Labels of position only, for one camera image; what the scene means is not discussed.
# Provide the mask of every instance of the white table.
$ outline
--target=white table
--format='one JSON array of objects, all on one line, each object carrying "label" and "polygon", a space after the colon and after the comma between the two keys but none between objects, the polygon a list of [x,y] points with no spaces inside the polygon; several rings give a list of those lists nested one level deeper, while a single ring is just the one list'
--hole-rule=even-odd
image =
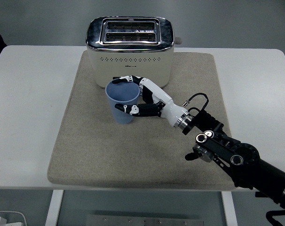
[{"label": "white table", "polygon": [[[3,50],[0,188],[93,189],[55,185],[47,179],[49,160],[84,50],[86,47],[68,46],[8,46]],[[276,49],[175,51],[214,56],[232,136],[254,145],[263,160],[285,171],[284,54]]]}]

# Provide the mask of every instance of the toaster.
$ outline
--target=toaster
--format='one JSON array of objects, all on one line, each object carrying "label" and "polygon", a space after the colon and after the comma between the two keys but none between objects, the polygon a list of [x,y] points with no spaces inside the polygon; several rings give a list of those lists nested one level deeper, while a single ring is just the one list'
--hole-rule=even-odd
[{"label": "toaster", "polygon": [[159,87],[169,82],[173,52],[172,24],[161,17],[100,17],[87,30],[86,46],[96,83],[135,75]]}]

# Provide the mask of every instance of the robotic hand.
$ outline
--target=robotic hand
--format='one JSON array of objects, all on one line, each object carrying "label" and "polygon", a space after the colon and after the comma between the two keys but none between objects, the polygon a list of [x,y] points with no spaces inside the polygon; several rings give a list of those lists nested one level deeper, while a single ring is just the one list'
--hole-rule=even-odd
[{"label": "robotic hand", "polygon": [[[200,158],[206,162],[213,161],[232,178],[235,186],[250,189],[255,187],[261,195],[279,203],[284,210],[270,211],[266,217],[272,225],[281,225],[273,219],[273,216],[285,215],[285,172],[260,159],[254,146],[227,136],[222,130],[224,125],[205,111],[209,101],[206,94],[197,93],[183,106],[177,106],[167,93],[149,79],[136,76],[114,77],[114,79],[112,83],[128,81],[138,84],[140,95],[146,102],[140,105],[116,104],[117,109],[138,117],[167,118],[171,126],[180,127],[185,135],[193,127],[197,127],[203,133],[196,136],[193,152],[187,154],[185,159],[191,161]],[[189,110],[184,108],[198,95],[203,95],[207,99],[201,110],[195,107]],[[192,109],[198,111],[196,116],[190,114]]]},{"label": "robotic hand", "polygon": [[[194,126],[199,128],[201,131],[223,127],[222,123],[218,122],[204,110],[208,104],[208,98],[203,93],[193,95],[189,100],[184,102],[182,106],[178,106],[174,104],[172,98],[165,91],[147,78],[130,75],[124,77],[113,77],[113,79],[112,83],[114,84],[120,82],[134,82],[139,85],[140,95],[145,102],[145,104],[138,105],[116,104],[115,108],[120,111],[135,117],[158,116],[166,118],[171,126],[179,127],[185,135],[187,135]],[[189,110],[184,108],[195,96],[198,95],[203,95],[207,99],[202,110],[198,110],[194,107]],[[190,114],[190,110],[192,109],[198,110],[199,113],[196,116],[192,116]]]},{"label": "robotic hand", "polygon": [[191,118],[184,107],[175,105],[172,98],[151,80],[136,76],[114,77],[114,79],[112,81],[114,84],[128,81],[139,85],[140,95],[145,102],[138,105],[116,104],[117,109],[136,117],[166,118],[174,127],[182,127]]}]

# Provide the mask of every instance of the blue cup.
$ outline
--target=blue cup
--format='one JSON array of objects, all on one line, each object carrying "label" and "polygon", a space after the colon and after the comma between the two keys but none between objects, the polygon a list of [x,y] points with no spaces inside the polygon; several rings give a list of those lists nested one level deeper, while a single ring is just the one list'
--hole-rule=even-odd
[{"label": "blue cup", "polygon": [[133,116],[116,109],[115,104],[136,105],[139,97],[139,86],[133,82],[113,84],[109,82],[105,88],[112,116],[117,123],[127,124]]}]

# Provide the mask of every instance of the table mat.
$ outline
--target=table mat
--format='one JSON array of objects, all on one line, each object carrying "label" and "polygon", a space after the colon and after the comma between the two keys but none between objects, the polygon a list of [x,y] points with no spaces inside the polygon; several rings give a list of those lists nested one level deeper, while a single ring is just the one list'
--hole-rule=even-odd
[{"label": "table mat", "polygon": [[[174,53],[170,81],[163,90],[177,105],[195,93],[206,93],[207,112],[224,123],[230,135],[212,55]],[[197,97],[190,106],[201,108],[205,101]],[[215,163],[185,160],[200,132],[194,128],[185,136],[159,117],[115,123],[84,51],[47,177],[55,184],[104,188],[233,189],[231,178]]]}]

